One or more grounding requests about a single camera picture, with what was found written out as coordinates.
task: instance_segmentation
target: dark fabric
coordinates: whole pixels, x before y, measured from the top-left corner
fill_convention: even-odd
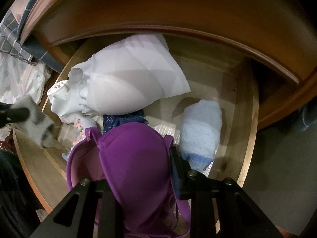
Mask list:
[[[17,36],[18,26],[18,22],[9,10],[0,24],[0,51],[32,65],[37,64],[33,58],[35,57],[60,73],[63,69],[62,65],[47,52],[35,36],[30,35],[24,44],[20,45]]]
[[[23,14],[21,15],[21,20],[19,22],[19,27],[17,29],[17,37],[18,39],[20,38],[21,32],[23,30],[24,24],[26,22],[26,19],[28,17],[28,15],[31,12],[31,9],[33,8],[34,4],[36,3],[37,0],[29,0],[28,4],[25,6],[25,10],[23,12]]]
[[[279,126],[279,129],[283,133],[303,132],[315,124],[317,122],[317,97],[314,97],[303,107],[282,119],[282,122],[283,128]]]
[[[40,208],[17,155],[0,151],[0,237],[30,237],[40,224]]]
[[[123,115],[108,115],[103,116],[103,134],[111,129],[118,127],[119,125],[128,122],[139,122],[144,124],[149,124],[149,122],[144,118],[143,109],[138,110],[134,113],[128,113]]]
[[[1,110],[7,110],[7,109],[9,109],[10,108],[10,104],[5,104],[5,103],[1,103],[0,102],[0,111]]]

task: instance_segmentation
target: white cloth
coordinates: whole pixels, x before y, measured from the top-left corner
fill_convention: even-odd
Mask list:
[[[7,126],[4,126],[0,129],[0,141],[4,141],[6,137],[9,136],[11,129]]]
[[[79,85],[69,86],[70,81],[60,81],[53,85],[47,96],[51,102],[51,111],[62,122],[72,123],[82,116],[83,106],[79,104]]]
[[[38,104],[49,77],[44,63],[30,65],[9,54],[0,53],[0,102],[14,104],[29,95]]]
[[[63,157],[63,159],[65,159],[66,161],[68,161],[68,158],[73,150],[73,148],[82,140],[84,140],[86,138],[86,134],[85,134],[85,130],[87,128],[90,128],[90,127],[97,127],[97,123],[91,119],[91,118],[87,118],[87,117],[82,117],[82,116],[79,116],[77,119],[76,119],[78,122],[81,123],[81,128],[80,128],[80,134],[74,139],[73,141],[73,146],[71,147],[70,151],[67,152],[67,153],[62,153],[61,156]]]
[[[52,112],[61,120],[81,113],[127,114],[190,92],[167,49],[162,35],[133,35],[105,47],[48,91]]]
[[[214,160],[220,142],[221,115],[217,101],[201,100],[185,108],[180,153],[192,169],[205,170]]]
[[[155,35],[133,35],[91,59],[87,105],[99,113],[132,113],[190,92],[181,68]]]

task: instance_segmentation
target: gray sock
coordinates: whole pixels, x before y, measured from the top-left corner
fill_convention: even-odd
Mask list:
[[[52,135],[54,122],[40,111],[31,96],[26,96],[22,100],[16,102],[11,106],[11,109],[23,107],[29,109],[30,116],[26,121],[16,124],[18,129],[40,147],[52,147],[54,142]]]

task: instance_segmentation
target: metal screw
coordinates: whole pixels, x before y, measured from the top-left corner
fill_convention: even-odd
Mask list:
[[[189,171],[188,171],[188,175],[189,175],[190,177],[195,177],[195,176],[197,175],[197,171],[196,171],[196,170],[189,170]]]
[[[80,181],[80,184],[81,184],[82,186],[86,186],[86,185],[89,184],[89,183],[90,183],[90,180],[87,179],[87,178],[82,179],[82,180]]]
[[[232,178],[230,178],[230,177],[225,178],[223,181],[227,185],[232,185],[232,184],[235,183],[235,181]]]

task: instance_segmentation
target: purple bra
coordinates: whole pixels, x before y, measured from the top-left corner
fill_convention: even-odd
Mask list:
[[[175,197],[172,188],[169,150],[173,137],[164,138],[142,123],[127,123],[106,134],[91,127],[67,162],[67,185],[71,190],[80,180],[107,179],[124,215],[126,235],[140,237],[184,237],[190,230],[188,201]],[[172,208],[176,203],[176,214]],[[98,223],[98,205],[95,221]],[[173,232],[178,211],[185,221],[185,233]],[[167,216],[172,225],[162,223]]]

